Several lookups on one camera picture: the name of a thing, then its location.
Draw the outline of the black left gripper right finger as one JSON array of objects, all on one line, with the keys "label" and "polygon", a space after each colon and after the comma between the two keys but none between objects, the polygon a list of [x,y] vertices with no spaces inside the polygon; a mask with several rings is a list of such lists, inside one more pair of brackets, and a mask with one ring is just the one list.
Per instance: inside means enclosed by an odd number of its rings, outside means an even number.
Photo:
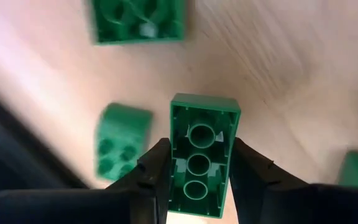
[{"label": "black left gripper right finger", "polygon": [[311,224],[308,184],[239,138],[229,178],[239,224]]}]

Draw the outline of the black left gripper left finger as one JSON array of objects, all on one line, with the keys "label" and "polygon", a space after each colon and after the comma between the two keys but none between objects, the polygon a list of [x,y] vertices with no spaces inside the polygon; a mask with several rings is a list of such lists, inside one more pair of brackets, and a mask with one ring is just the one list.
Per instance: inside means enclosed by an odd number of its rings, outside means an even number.
[{"label": "black left gripper left finger", "polygon": [[114,224],[166,224],[172,164],[169,139],[160,139],[136,166],[107,187],[114,194],[108,209]]}]

